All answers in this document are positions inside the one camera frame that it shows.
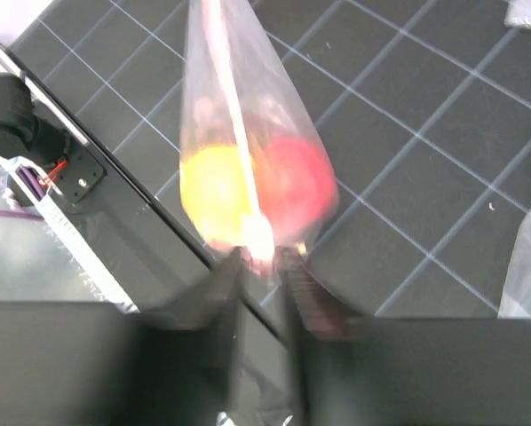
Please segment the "pink zip dotted bag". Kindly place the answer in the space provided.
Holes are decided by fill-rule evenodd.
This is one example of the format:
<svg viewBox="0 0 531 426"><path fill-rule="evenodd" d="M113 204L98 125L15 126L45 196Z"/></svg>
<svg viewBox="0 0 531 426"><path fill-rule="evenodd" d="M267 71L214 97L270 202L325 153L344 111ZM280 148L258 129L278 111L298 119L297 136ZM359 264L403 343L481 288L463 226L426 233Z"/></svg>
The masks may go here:
<svg viewBox="0 0 531 426"><path fill-rule="evenodd" d="M217 252L239 249L253 272L267 275L278 249L305 254L337 205L304 240L276 244L259 206L254 163L276 138L300 137L323 146L321 138L248 2L191 2L185 54L180 162L207 146L238 147L251 212L242 217L243 244Z"/></svg>

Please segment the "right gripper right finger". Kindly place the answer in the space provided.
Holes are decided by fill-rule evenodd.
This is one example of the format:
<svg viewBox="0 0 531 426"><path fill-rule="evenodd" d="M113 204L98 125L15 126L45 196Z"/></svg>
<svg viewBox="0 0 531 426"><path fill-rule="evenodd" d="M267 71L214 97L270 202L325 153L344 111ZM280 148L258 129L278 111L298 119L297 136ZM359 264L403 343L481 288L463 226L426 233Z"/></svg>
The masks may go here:
<svg viewBox="0 0 531 426"><path fill-rule="evenodd" d="M370 317L292 248L283 294L298 425L531 425L531 319Z"/></svg>

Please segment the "yellow lemon toy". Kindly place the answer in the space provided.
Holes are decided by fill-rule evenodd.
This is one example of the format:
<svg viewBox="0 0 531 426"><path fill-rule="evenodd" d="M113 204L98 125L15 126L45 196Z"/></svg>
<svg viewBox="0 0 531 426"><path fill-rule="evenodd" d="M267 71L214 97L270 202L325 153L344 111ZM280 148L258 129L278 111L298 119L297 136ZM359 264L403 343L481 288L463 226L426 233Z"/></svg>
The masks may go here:
<svg viewBox="0 0 531 426"><path fill-rule="evenodd" d="M207 146L179 165L183 210L216 251L243 244L242 217L251 212L237 146Z"/></svg>

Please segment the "red round fruit toy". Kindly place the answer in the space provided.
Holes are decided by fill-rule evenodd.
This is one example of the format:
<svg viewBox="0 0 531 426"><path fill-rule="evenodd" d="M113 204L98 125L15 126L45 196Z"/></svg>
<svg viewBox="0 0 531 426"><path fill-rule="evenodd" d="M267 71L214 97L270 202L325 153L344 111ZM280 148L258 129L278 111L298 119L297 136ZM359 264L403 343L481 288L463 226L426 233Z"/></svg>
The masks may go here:
<svg viewBox="0 0 531 426"><path fill-rule="evenodd" d="M323 146L285 136L261 150L254 163L259 206L275 243L304 240L337 205L334 170Z"/></svg>

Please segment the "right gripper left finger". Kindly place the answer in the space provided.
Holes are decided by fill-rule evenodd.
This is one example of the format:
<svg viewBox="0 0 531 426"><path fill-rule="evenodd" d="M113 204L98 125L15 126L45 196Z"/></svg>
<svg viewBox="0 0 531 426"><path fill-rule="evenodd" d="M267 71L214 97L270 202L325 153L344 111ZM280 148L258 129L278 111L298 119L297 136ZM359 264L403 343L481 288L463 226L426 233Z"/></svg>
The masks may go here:
<svg viewBox="0 0 531 426"><path fill-rule="evenodd" d="M0 302L0 425L213 425L246 270L233 250L166 304Z"/></svg>

